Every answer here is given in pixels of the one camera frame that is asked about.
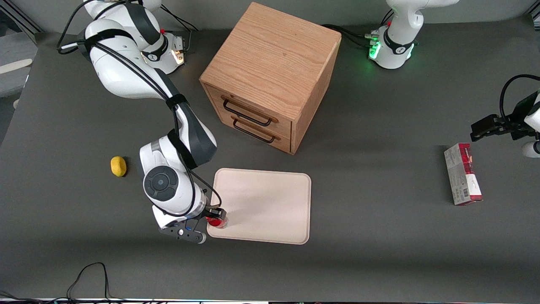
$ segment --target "cardboard box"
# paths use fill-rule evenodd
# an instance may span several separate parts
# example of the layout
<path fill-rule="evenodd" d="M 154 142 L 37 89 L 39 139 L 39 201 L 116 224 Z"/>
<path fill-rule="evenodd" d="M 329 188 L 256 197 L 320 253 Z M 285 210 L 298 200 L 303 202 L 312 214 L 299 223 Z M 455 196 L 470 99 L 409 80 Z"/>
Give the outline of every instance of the cardboard box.
<path fill-rule="evenodd" d="M 470 143 L 458 143 L 444 152 L 454 205 L 465 206 L 482 201 L 482 193 L 473 171 Z"/>

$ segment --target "wooden box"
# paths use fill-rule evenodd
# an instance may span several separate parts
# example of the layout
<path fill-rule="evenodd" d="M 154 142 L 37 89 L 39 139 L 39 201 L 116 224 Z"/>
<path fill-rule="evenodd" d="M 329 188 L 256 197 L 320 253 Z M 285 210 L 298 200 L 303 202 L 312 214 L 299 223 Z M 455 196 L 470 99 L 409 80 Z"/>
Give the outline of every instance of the wooden box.
<path fill-rule="evenodd" d="M 224 124 L 294 154 L 340 42 L 336 31 L 253 2 L 200 81 Z"/>

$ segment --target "black metal handle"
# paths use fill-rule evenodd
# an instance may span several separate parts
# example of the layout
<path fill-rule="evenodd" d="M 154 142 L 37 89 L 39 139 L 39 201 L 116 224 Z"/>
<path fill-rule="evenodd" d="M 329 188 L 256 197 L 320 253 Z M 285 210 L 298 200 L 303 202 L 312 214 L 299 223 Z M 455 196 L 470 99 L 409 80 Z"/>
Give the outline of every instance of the black metal handle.
<path fill-rule="evenodd" d="M 251 122 L 253 122 L 253 123 L 256 123 L 256 124 L 258 124 L 258 125 L 260 125 L 260 126 L 263 126 L 263 127 L 267 127 L 267 126 L 270 125 L 270 123 L 272 122 L 272 119 L 271 119 L 271 118 L 269 118 L 267 122 L 261 122 L 261 121 L 258 121 L 258 120 L 256 120 L 256 119 L 253 119 L 253 118 L 251 118 L 251 117 L 249 117 L 249 116 L 247 116 L 247 115 L 245 115 L 245 114 L 242 114 L 242 113 L 240 113 L 240 112 L 238 112 L 238 111 L 236 111 L 236 110 L 233 110 L 233 109 L 227 107 L 227 104 L 228 104 L 228 103 L 229 103 L 229 100 L 228 100 L 228 99 L 225 99 L 225 101 L 223 102 L 223 107 L 225 108 L 225 110 L 227 110 L 227 111 L 229 111 L 229 112 L 231 112 L 231 113 L 235 113 L 236 115 L 238 115 L 238 116 L 240 116 L 240 117 L 242 117 L 242 118 L 245 118 L 245 119 L 247 119 L 247 120 L 249 120 L 249 121 L 251 121 Z"/>
<path fill-rule="evenodd" d="M 238 122 L 238 120 L 234 120 L 234 122 L 233 122 L 233 126 L 234 126 L 234 128 L 235 128 L 236 130 L 239 130 L 239 131 L 241 131 L 241 132 L 243 132 L 243 133 L 245 133 L 245 134 L 247 134 L 247 135 L 251 135 L 251 136 L 257 138 L 258 140 L 260 140 L 260 141 L 262 141 L 262 142 L 266 142 L 266 143 L 273 143 L 273 142 L 274 142 L 275 136 L 272 136 L 271 139 L 266 140 L 266 139 L 260 137 L 259 135 L 253 134 L 253 133 L 249 132 L 248 130 L 245 130 L 245 129 L 242 129 L 241 127 L 238 127 L 238 126 L 236 125 L 237 122 Z"/>

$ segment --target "black cable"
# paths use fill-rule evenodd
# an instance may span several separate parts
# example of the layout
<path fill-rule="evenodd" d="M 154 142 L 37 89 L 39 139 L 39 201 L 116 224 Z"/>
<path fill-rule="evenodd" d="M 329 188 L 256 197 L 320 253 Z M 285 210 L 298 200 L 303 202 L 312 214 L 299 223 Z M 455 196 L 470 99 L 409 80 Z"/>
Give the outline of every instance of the black cable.
<path fill-rule="evenodd" d="M 137 76 L 139 76 L 144 82 L 146 82 L 152 89 L 154 89 L 164 100 L 167 100 L 167 94 L 163 89 L 138 65 L 131 62 L 129 59 L 127 59 L 124 55 L 120 54 L 119 52 L 114 51 L 113 49 L 107 47 L 106 45 L 103 45 L 101 43 L 96 43 L 95 47 L 102 50 L 103 52 L 111 55 L 116 60 L 121 62 L 124 66 L 126 66 L 128 69 L 133 71 Z"/>
<path fill-rule="evenodd" d="M 191 24 L 190 22 L 185 21 L 184 19 L 182 19 L 182 18 L 178 17 L 177 15 L 173 14 L 173 13 L 172 13 L 165 5 L 162 4 L 162 5 L 161 5 L 161 9 L 163 9 L 164 11 L 166 11 L 167 13 L 169 13 L 171 16 L 173 16 L 174 18 L 176 18 L 176 20 L 178 20 L 178 21 L 183 21 L 183 22 L 185 22 L 185 23 L 191 25 L 191 27 L 192 27 L 194 30 L 196 30 L 196 31 L 199 30 L 195 25 L 193 25 L 193 24 Z"/>
<path fill-rule="evenodd" d="M 323 24 L 321 26 L 342 33 L 345 38 L 349 39 L 352 43 L 354 43 L 356 45 L 359 45 L 359 46 L 361 46 L 363 48 L 369 48 L 370 47 L 369 45 L 362 44 L 362 43 L 356 41 L 355 39 L 353 39 L 353 37 L 355 37 L 355 38 L 364 38 L 363 35 L 356 34 L 354 32 L 351 32 L 351 31 L 349 31 L 347 29 L 344 29 L 344 28 L 339 27 L 339 26 L 334 25 L 334 24 Z"/>
<path fill-rule="evenodd" d="M 335 30 L 335 31 L 338 31 L 338 32 L 344 32 L 344 33 L 347 33 L 351 36 L 354 36 L 354 37 L 359 37 L 359 38 L 363 38 L 364 35 L 360 35 L 360 34 L 357 34 L 355 32 L 352 32 L 352 31 L 349 31 L 348 29 L 346 28 L 343 28 L 343 27 L 340 27 L 338 25 L 334 25 L 334 24 L 323 24 L 321 25 L 322 27 L 325 27 L 325 28 L 329 28 L 329 29 L 332 29 L 332 30 Z"/>
<path fill-rule="evenodd" d="M 75 11 L 73 11 L 73 13 L 71 14 L 71 16 L 69 17 L 69 20 L 67 21 L 66 23 L 66 26 L 64 27 L 64 31 L 62 32 L 62 34 L 60 35 L 60 39 L 58 40 L 58 43 L 56 44 L 56 50 L 58 51 L 59 54 L 61 55 L 66 55 L 66 54 L 69 54 L 71 52 L 74 52 L 77 50 L 77 48 L 73 48 L 69 51 L 66 51 L 66 52 L 62 52 L 62 49 L 60 48 L 60 45 L 62 44 L 62 40 L 64 39 L 66 33 L 68 32 L 68 28 L 71 24 L 71 21 L 73 20 L 73 18 L 75 17 L 75 15 L 77 14 L 77 12 L 83 7 L 85 6 L 86 4 L 92 2 L 92 1 L 96 1 L 96 0 L 85 0 L 83 3 L 79 4 L 77 6 L 77 8 L 75 8 Z"/>
<path fill-rule="evenodd" d="M 180 19 L 178 16 L 176 16 L 175 14 L 173 14 L 171 11 L 169 11 L 168 9 L 166 8 L 163 8 L 163 6 L 161 6 L 161 9 L 164 10 L 167 14 L 171 15 L 174 17 L 174 19 L 176 19 L 176 21 L 178 21 L 187 31 L 191 32 L 191 29 L 187 27 L 187 25 L 182 21 L 182 19 Z"/>
<path fill-rule="evenodd" d="M 107 6 L 105 9 L 103 9 L 101 12 L 99 12 L 99 13 L 94 17 L 94 21 L 97 20 L 97 19 L 99 19 L 106 11 L 108 11 L 108 10 L 114 8 L 115 6 L 122 5 L 122 4 L 124 4 L 124 3 L 126 3 L 126 0 L 122 0 L 122 1 L 119 1 L 119 2 L 117 2 L 117 3 L 115 3 L 115 4 L 113 4 L 113 5 Z"/>
<path fill-rule="evenodd" d="M 214 209 L 214 208 L 221 207 L 221 196 L 219 195 L 219 193 L 216 190 L 214 190 L 214 188 L 212 188 L 212 186 L 210 186 L 205 180 L 200 178 L 199 175 L 195 174 L 195 172 L 193 172 L 191 169 L 189 169 L 189 171 L 191 174 L 193 174 L 193 176 L 195 176 L 199 181 L 201 181 L 205 186 L 207 186 L 210 189 L 210 191 L 214 192 L 215 195 L 218 197 L 219 203 L 217 205 L 207 206 L 207 208 Z"/>
<path fill-rule="evenodd" d="M 176 117 L 176 110 L 174 108 L 172 109 L 172 114 L 174 116 L 174 133 L 176 134 L 176 136 L 178 138 L 180 138 L 180 128 L 178 127 L 178 118 Z M 178 153 L 178 151 L 176 151 L 176 154 L 178 155 L 178 158 L 180 159 L 180 162 L 182 163 L 182 166 L 184 166 L 184 168 L 186 168 L 187 177 L 189 177 L 189 179 L 190 179 L 191 193 L 192 193 L 190 206 L 193 207 L 193 205 L 195 204 L 195 182 L 193 181 L 193 176 L 191 175 L 191 170 L 186 166 L 186 163 L 184 162 L 184 158 L 182 157 L 182 155 L 180 155 L 180 153 Z"/>
<path fill-rule="evenodd" d="M 394 15 L 394 10 L 393 9 L 390 9 L 388 11 L 388 13 L 386 13 L 386 15 L 384 16 L 384 18 L 382 19 L 381 21 L 381 25 L 384 25 L 388 20 L 390 20 L 390 18 L 392 18 L 392 16 Z"/>
<path fill-rule="evenodd" d="M 501 112 L 502 119 L 508 125 L 510 124 L 510 121 L 508 120 L 508 117 L 504 113 L 504 95 L 506 94 L 506 90 L 507 90 L 508 86 L 510 85 L 510 83 L 512 83 L 512 81 L 514 81 L 516 79 L 519 79 L 519 78 L 530 78 L 530 79 L 533 79 L 533 80 L 536 80 L 536 81 L 540 81 L 540 76 L 531 75 L 531 74 L 519 74 L 519 75 L 516 75 L 516 76 L 510 78 L 504 84 L 503 89 L 501 91 L 501 98 L 499 99 L 499 111 Z"/>
<path fill-rule="evenodd" d="M 390 18 L 390 16 L 392 15 L 392 12 L 393 12 L 393 11 L 394 11 L 394 10 L 390 9 L 390 10 L 386 13 L 386 15 L 382 18 L 381 25 L 384 24 L 384 22 L 386 21 L 387 18 Z"/>
<path fill-rule="evenodd" d="M 114 298 L 114 296 L 111 295 L 111 292 L 109 291 L 109 276 L 107 275 L 107 268 L 105 267 L 105 264 L 103 264 L 102 262 L 95 262 L 95 263 L 91 263 L 91 264 L 88 264 L 86 265 L 80 272 L 79 274 L 77 275 L 77 278 L 75 279 L 75 281 L 69 286 L 69 288 L 66 290 L 66 298 L 69 299 L 69 300 L 72 300 L 73 297 L 71 297 L 71 292 L 73 291 L 73 288 L 75 287 L 75 285 L 77 285 L 77 283 L 79 282 L 80 280 L 80 277 L 83 275 L 83 272 L 84 270 L 86 270 L 88 267 L 90 266 L 93 266 L 93 265 L 101 265 L 103 267 L 103 273 L 105 274 L 105 293 L 104 293 L 104 296 L 107 300 L 111 301 L 111 299 L 109 299 L 109 296 L 111 298 Z"/>
<path fill-rule="evenodd" d="M 76 303 L 103 303 L 103 301 L 101 300 L 78 300 L 78 299 L 74 299 L 72 296 L 71 296 L 71 292 L 73 291 L 73 288 L 75 287 L 75 285 L 79 282 L 80 280 L 80 277 L 83 275 L 83 272 L 84 270 L 86 270 L 88 267 L 90 266 L 93 266 L 93 265 L 101 265 L 103 267 L 103 273 L 105 274 L 105 299 L 107 299 L 107 301 L 109 303 L 122 303 L 122 302 L 139 302 L 140 303 L 140 300 L 139 301 L 133 301 L 133 300 L 126 300 L 126 299 L 121 299 L 121 298 L 117 298 L 117 297 L 114 297 L 110 290 L 109 290 L 109 277 L 107 275 L 107 268 L 105 267 L 105 264 L 103 264 L 102 262 L 95 262 L 95 263 L 91 263 L 89 265 L 86 265 L 80 272 L 79 274 L 77 275 L 77 278 L 75 279 L 75 281 L 69 286 L 69 288 L 67 289 L 66 291 L 66 296 L 63 296 L 63 297 L 60 297 L 60 298 L 55 298 L 55 299 L 52 299 L 52 300 L 48 300 L 48 301 L 44 301 L 44 300 L 40 300 L 40 299 L 27 299 L 27 298 L 18 298 L 16 296 L 13 296 L 12 294 L 8 293 L 8 292 L 5 292 L 3 290 L 0 290 L 0 296 L 1 297 L 4 297 L 4 298 L 10 298 L 10 299 L 13 299 L 13 300 L 16 300 L 16 301 L 13 301 L 13 302 L 10 302 L 10 303 L 17 303 L 17 304 L 23 304 L 23 303 L 28 303 L 28 304 L 53 304 L 53 303 L 67 303 L 67 304 L 76 304 Z"/>

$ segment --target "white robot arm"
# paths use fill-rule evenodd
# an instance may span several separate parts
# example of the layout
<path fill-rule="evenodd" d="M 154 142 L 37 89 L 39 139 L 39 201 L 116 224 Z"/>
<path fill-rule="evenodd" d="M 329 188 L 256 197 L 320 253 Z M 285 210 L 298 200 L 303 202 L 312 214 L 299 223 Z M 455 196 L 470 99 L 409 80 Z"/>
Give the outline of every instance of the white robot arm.
<path fill-rule="evenodd" d="M 161 0 L 144 0 L 143 5 L 131 1 L 91 1 L 84 8 L 94 20 L 116 21 L 127 31 L 145 61 L 153 68 L 170 74 L 184 64 L 184 41 L 159 29 L 152 11 L 160 8 Z"/>
<path fill-rule="evenodd" d="M 153 203 L 162 233 L 204 242 L 206 235 L 195 231 L 187 220 L 198 222 L 206 216 L 216 226 L 226 221 L 224 210 L 209 206 L 205 190 L 193 182 L 191 172 L 214 156 L 217 149 L 214 136 L 170 79 L 141 58 L 136 40 L 122 25 L 111 19 L 98 19 L 86 28 L 84 38 L 78 46 L 88 54 L 108 91 L 124 98 L 162 99 L 174 112 L 177 127 L 139 151 L 143 188 Z"/>
<path fill-rule="evenodd" d="M 397 69 L 410 57 L 413 41 L 424 25 L 421 9 L 441 8 L 459 0 L 386 0 L 394 10 L 391 25 L 372 31 L 376 37 L 369 58 L 385 69 Z"/>
<path fill-rule="evenodd" d="M 529 74 L 521 74 L 509 79 L 501 92 L 499 109 L 501 115 L 491 114 L 471 125 L 471 140 L 478 141 L 491 135 L 503 135 L 510 133 L 513 140 L 532 136 L 535 141 L 530 141 L 522 146 L 522 153 L 526 157 L 540 157 L 540 90 L 532 93 L 517 103 L 513 112 L 509 115 L 504 113 L 504 94 L 509 84 L 519 78 L 530 78 L 540 81 L 540 77 Z"/>

